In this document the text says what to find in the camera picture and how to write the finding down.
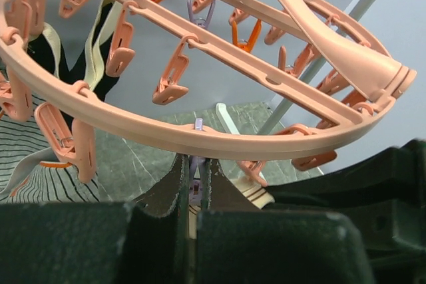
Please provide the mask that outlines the grey striped underwear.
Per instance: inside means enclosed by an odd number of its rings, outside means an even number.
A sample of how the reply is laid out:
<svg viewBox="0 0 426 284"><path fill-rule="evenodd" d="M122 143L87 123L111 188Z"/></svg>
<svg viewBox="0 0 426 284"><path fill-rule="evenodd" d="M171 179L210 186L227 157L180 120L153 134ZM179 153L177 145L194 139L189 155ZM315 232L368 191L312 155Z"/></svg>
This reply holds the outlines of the grey striped underwear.
<svg viewBox="0 0 426 284"><path fill-rule="evenodd" d="M1 118L1 203L98 202L93 127L33 98L28 121Z"/></svg>

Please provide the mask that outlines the dark grey boxer briefs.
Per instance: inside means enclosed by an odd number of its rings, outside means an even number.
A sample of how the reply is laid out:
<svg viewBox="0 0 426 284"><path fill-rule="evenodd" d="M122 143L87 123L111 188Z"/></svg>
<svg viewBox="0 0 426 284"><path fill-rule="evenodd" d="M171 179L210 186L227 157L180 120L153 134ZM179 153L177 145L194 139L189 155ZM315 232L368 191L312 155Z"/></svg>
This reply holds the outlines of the dark grey boxer briefs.
<svg viewBox="0 0 426 284"><path fill-rule="evenodd" d="M201 182L198 185L197 195L190 191L188 206L188 231L191 239L196 239L196 216L203 210ZM245 176L233 180L222 174L212 176L209 186L204 190L207 190L208 196L205 210L254 212L275 202L274 197L265 188Z"/></svg>

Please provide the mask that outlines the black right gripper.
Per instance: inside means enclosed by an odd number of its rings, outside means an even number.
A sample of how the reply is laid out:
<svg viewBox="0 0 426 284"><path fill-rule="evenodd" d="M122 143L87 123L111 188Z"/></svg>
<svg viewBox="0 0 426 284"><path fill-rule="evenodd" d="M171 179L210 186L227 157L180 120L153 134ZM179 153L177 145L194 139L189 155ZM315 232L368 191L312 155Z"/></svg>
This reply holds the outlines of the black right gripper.
<svg viewBox="0 0 426 284"><path fill-rule="evenodd" d="M361 232L377 283L425 282L425 141L316 178L270 186L268 210L335 211Z"/></svg>

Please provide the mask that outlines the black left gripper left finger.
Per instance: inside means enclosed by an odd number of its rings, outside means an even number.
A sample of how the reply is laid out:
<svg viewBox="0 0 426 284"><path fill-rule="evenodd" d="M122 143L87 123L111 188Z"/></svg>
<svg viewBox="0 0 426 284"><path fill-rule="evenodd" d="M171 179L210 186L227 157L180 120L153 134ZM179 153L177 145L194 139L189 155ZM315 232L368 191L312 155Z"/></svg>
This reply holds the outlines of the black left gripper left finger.
<svg viewBox="0 0 426 284"><path fill-rule="evenodd" d="M131 202L1 206L2 283L182 283L189 159Z"/></svg>

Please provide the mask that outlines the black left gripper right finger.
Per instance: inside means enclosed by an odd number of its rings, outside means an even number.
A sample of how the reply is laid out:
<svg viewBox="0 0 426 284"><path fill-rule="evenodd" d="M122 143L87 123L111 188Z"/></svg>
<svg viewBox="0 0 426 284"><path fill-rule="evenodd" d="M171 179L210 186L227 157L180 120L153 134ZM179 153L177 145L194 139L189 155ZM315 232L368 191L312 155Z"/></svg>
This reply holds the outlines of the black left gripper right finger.
<svg viewBox="0 0 426 284"><path fill-rule="evenodd" d="M343 214L260 210L209 159L196 220L197 283L374 283L361 234Z"/></svg>

